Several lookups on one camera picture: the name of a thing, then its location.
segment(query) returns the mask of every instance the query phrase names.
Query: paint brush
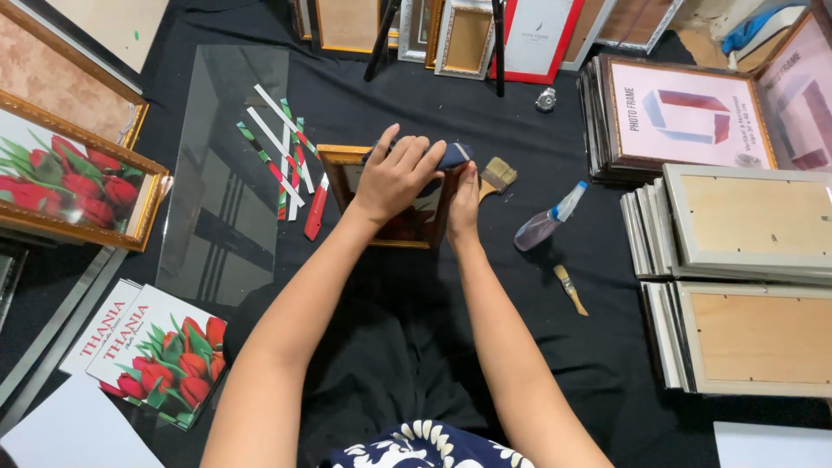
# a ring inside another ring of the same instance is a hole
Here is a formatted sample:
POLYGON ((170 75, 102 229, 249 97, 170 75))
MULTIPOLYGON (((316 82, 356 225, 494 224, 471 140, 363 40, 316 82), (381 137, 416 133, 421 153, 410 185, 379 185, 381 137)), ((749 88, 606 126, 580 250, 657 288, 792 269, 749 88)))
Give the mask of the paint brush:
POLYGON ((569 295, 569 297, 572 299, 572 303, 575 304, 577 313, 581 314, 582 316, 589 316, 589 314, 587 313, 587 309, 583 308, 581 301, 577 298, 577 291, 575 291, 575 285, 573 285, 572 280, 569 279, 567 269, 564 268, 563 265, 555 266, 555 275, 557 275, 557 279, 561 280, 561 284, 563 284, 563 289, 566 290, 567 295, 569 295))
POLYGON ((479 201, 490 193, 502 194, 517 178, 517 171, 499 157, 493 157, 485 167, 485 171, 480 174, 482 184, 479 188, 479 201))

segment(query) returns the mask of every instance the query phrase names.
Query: plastic bottle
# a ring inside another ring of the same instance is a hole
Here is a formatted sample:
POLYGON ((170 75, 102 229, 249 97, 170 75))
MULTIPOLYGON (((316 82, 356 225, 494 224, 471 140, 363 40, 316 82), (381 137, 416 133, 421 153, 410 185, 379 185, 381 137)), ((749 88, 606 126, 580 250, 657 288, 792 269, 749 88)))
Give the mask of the plastic bottle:
POLYGON ((528 220, 514 235, 514 246, 520 251, 527 251, 551 236, 555 228, 572 214, 586 189, 587 183, 580 181, 556 207, 528 220))

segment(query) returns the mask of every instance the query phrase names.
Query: black fabric surface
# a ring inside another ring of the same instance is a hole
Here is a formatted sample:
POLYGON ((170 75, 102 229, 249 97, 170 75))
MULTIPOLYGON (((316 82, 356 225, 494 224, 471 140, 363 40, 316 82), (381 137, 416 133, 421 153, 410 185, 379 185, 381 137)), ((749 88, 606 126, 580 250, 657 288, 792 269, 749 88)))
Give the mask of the black fabric surface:
MULTIPOLYGON (((480 206, 482 243, 570 405, 616 466, 718 466, 714 420, 829 427, 821 401, 705 398, 659 388, 618 203, 624 191, 590 186, 549 242, 526 256, 514 249, 513 234, 525 221, 587 179, 576 73, 558 73, 557 104, 547 115, 534 110, 544 87, 508 83, 500 99, 488 82, 435 77, 415 63, 381 66, 365 83, 365 64, 317 59, 291 43, 286 12, 283 3, 171 2, 170 29, 142 73, 151 107, 134 149, 175 167, 197 45, 292 47, 288 99, 293 113, 306 119, 305 133, 315 144, 368 146, 398 122, 401 136, 465 142, 479 167, 501 157, 518 170, 518 180, 504 195, 490 196, 480 206), (554 276, 558 263, 569 271, 589 317, 576 313, 554 276)), ((691 62, 672 33, 652 57, 691 62)), ((308 161, 317 179, 322 169, 308 161)), ((300 220, 306 212, 301 210, 300 220)), ((159 213, 146 252, 128 257, 120 277, 154 283, 167 201, 159 213)), ((338 219, 330 196, 318 242, 338 219)), ((252 292, 238 311, 223 316, 230 320, 230 351, 239 350, 257 317, 317 246, 302 231, 302 221, 281 224, 275 284, 252 292)), ((0 376, 22 356, 96 250, 33 250, 0 336, 0 376)), ((388 424, 422 418, 502 439, 447 242, 438 251, 370 248, 350 277, 310 368, 300 463, 314 466, 329 447, 365 441, 388 424)), ((171 468, 198 466, 206 431, 189 431, 189 445, 169 454, 152 448, 171 468)), ((552 441, 553 450, 558 443, 552 441)))

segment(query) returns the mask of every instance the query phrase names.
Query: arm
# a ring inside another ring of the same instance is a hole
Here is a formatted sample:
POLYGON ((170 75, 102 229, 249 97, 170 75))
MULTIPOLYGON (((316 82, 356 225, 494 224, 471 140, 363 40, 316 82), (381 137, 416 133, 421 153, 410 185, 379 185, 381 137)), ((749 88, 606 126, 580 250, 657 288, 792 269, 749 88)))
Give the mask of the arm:
POLYGON ((537 468, 612 467, 557 386, 479 242, 477 168, 469 164, 448 217, 474 345, 512 448, 537 468))
POLYGON ((344 283, 369 240, 413 203, 445 153, 427 155, 425 137, 405 137, 385 159, 399 125, 379 140, 355 199, 331 234, 283 288, 237 356, 202 456, 201 468, 289 468, 297 461, 306 367, 332 318, 344 283))

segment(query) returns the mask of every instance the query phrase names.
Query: black tripod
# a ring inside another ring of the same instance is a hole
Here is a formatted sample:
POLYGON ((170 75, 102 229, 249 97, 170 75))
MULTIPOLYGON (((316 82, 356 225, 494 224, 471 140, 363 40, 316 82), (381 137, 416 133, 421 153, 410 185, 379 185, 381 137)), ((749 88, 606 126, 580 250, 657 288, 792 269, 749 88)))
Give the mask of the black tripod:
MULTIPOLYGON (((494 50, 497 54, 497 96, 503 97, 506 94, 506 70, 505 59, 503 57, 503 48, 505 44, 503 31, 503 8, 500 5, 500 0, 491 0, 494 11, 494 34, 497 36, 494 42, 494 50)), ((389 0, 387 10, 384 12, 384 18, 381 20, 379 27, 379 35, 375 38, 375 45, 373 46, 373 55, 370 56, 367 64, 367 71, 364 72, 364 80, 371 82, 375 75, 375 68, 379 65, 379 60, 382 55, 387 52, 387 36, 390 34, 390 27, 393 25, 393 17, 402 6, 402 0, 389 0)))

